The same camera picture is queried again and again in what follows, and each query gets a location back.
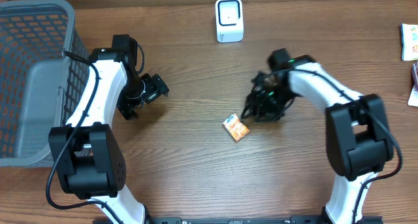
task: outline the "gray plastic bin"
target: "gray plastic bin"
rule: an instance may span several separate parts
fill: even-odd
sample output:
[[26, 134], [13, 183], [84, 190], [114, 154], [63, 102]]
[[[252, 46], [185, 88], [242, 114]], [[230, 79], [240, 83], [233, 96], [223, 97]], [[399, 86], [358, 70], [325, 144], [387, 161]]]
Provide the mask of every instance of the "gray plastic bin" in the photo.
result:
[[0, 167], [52, 166], [50, 129], [65, 124], [88, 79], [64, 50], [88, 56], [68, 2], [0, 3]]

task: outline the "small orange and white packet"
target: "small orange and white packet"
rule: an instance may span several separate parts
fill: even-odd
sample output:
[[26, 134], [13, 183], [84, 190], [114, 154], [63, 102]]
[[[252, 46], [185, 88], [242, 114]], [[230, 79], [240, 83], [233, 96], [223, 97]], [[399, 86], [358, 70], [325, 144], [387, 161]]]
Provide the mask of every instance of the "small orange and white packet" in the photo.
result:
[[249, 129], [243, 123], [236, 114], [233, 114], [223, 122], [223, 126], [226, 128], [228, 133], [234, 138], [235, 142], [238, 142], [244, 138], [248, 133]]

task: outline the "table surface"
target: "table surface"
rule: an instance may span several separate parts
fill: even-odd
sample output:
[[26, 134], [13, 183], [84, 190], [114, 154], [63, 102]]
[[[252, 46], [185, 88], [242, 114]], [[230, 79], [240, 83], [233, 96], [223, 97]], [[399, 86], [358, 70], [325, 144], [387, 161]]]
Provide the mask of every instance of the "table surface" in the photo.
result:
[[[408, 107], [412, 62], [401, 56], [400, 24], [417, 24], [418, 0], [352, 0], [244, 5], [242, 42], [216, 41], [212, 5], [76, 11], [76, 29], [92, 50], [128, 33], [144, 48], [144, 72], [170, 88], [113, 131], [127, 164], [127, 185], [153, 216], [283, 217], [319, 214], [334, 172], [325, 153], [324, 116], [296, 99], [277, 123], [250, 124], [235, 143], [222, 127], [243, 109], [251, 78], [268, 71], [270, 53], [310, 54], [341, 83], [377, 93], [398, 139], [404, 167], [375, 182], [363, 213], [386, 223], [418, 223], [418, 109]], [[390, 172], [396, 159], [385, 166]], [[47, 168], [0, 168], [0, 222], [91, 223], [95, 206], [55, 210], [45, 200]], [[58, 180], [53, 199], [78, 202]]]

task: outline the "wooden table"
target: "wooden table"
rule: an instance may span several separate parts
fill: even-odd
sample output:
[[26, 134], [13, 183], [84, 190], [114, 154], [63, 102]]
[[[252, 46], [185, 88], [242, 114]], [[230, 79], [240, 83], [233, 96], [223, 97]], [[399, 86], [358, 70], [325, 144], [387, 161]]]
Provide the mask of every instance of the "wooden table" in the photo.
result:
[[[310, 54], [343, 84], [378, 93], [404, 168], [376, 182], [363, 213], [386, 223], [418, 223], [418, 109], [408, 107], [412, 62], [400, 60], [401, 23], [417, 24], [418, 0], [312, 1], [244, 5], [242, 42], [216, 42], [214, 6], [76, 11], [76, 29], [91, 50], [128, 33], [144, 48], [145, 72], [170, 88], [138, 110], [115, 114], [113, 130], [127, 163], [127, 185], [153, 216], [283, 217], [319, 214], [334, 172], [325, 153], [324, 117], [298, 98], [277, 123], [251, 124], [235, 143], [222, 127], [240, 113], [250, 80], [267, 71], [279, 48]], [[394, 169], [396, 159], [384, 172]], [[47, 168], [0, 168], [3, 223], [91, 223], [95, 206], [55, 210], [45, 200]], [[54, 180], [53, 199], [78, 202]]]

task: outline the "food wrapper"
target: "food wrapper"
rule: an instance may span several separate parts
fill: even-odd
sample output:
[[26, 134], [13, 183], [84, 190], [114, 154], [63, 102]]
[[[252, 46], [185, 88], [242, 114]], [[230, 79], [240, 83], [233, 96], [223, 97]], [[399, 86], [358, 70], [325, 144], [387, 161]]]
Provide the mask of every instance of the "food wrapper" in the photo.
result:
[[418, 60], [418, 25], [402, 24], [402, 60]]
[[234, 138], [236, 142], [244, 138], [249, 129], [243, 123], [236, 114], [233, 114], [223, 122], [223, 126], [227, 129], [228, 133]]

